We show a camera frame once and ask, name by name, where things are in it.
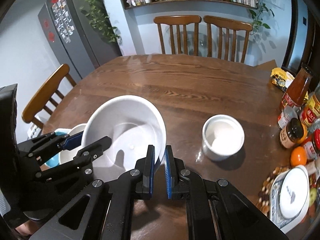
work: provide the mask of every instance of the wooden dining table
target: wooden dining table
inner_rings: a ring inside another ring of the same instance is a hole
[[[256,204],[268,174],[288,166],[290,160],[290,150],[280,146],[277,125],[283,93],[269,80],[270,72],[215,58],[118,57],[81,80],[55,109],[43,132],[86,123],[111,98],[141,96],[161,113],[167,144],[176,158],[203,179],[227,179]],[[216,114],[236,118],[245,133],[243,148],[221,162],[201,153],[202,127]],[[188,239],[185,203],[168,200],[163,165],[154,180],[153,198],[135,202],[131,239]],[[287,236],[301,239],[308,226],[298,225]]]

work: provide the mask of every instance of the white cup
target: white cup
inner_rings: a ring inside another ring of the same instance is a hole
[[[150,144],[155,146],[155,171],[159,168],[166,146],[166,131],[161,114],[148,100],[120,96],[100,106],[84,129],[81,146],[104,136],[112,139],[112,145],[93,161],[95,178],[107,182],[134,169],[136,161],[146,157]]]
[[[69,135],[75,135],[76,133],[82,132],[87,124],[81,123],[75,126],[71,129],[70,132],[68,132]],[[69,161],[73,160],[73,157],[75,157],[79,150],[81,150],[82,147],[78,146],[77,148],[72,149],[71,151],[64,150],[59,152],[59,164],[63,164]]]
[[[213,161],[222,161],[237,153],[243,143],[243,128],[229,115],[212,116],[202,128],[202,152]]]

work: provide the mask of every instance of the green apple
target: green apple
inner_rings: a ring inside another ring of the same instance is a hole
[[[309,196],[309,207],[316,201],[317,198],[317,189],[312,188],[310,189],[310,196]]]

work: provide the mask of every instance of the red sauce bottle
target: red sauce bottle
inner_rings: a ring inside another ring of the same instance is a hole
[[[291,106],[294,110],[297,110],[303,104],[303,99],[309,88],[312,78],[312,72],[308,65],[302,63],[301,69],[287,91],[284,93],[280,102],[280,111],[282,111],[286,105]]]

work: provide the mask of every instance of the chair backrest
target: chair backrest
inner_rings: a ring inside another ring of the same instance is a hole
[[[229,30],[233,30],[232,34],[232,50],[231,50],[231,61],[235,61],[236,55],[236,32],[246,31],[244,38],[244,46],[242,51],[241,63],[244,63],[245,54],[247,52],[249,33],[252,31],[252,25],[240,21],[235,21],[226,18],[220,18],[215,16],[204,16],[204,22],[207,24],[207,36],[208,36],[208,57],[212,57],[212,35],[211,25],[216,25],[219,28],[219,43],[218,43],[218,58],[221,59],[222,54],[222,28],[226,28],[226,40],[225,40],[225,52],[224,60],[228,60],[229,56]]]
[[[63,64],[44,82],[23,110],[22,119],[24,122],[33,122],[36,126],[41,129],[43,128],[43,123],[38,120],[35,115],[42,109],[44,109],[48,114],[52,114],[52,110],[46,106],[46,103],[50,101],[55,107],[58,106],[57,101],[52,98],[54,93],[56,93],[61,99],[64,98],[63,94],[58,90],[58,87],[64,77],[68,79],[73,87],[76,85],[76,82],[69,74],[69,70],[69,66],[67,64]]]
[[[173,38],[173,25],[177,26],[177,44],[178,54],[182,54],[181,51],[181,36],[180,36],[180,25],[183,25],[183,50],[185,54],[188,54],[188,38],[187,38],[187,25],[194,23],[194,53],[193,55],[198,56],[198,38],[199,38],[199,23],[201,17],[199,15],[177,15],[177,16],[158,16],[153,19],[153,22],[158,25],[158,32],[161,43],[162,54],[165,54],[163,36],[161,30],[161,24],[167,24],[170,28],[170,41],[171,41],[171,53],[176,54]]]

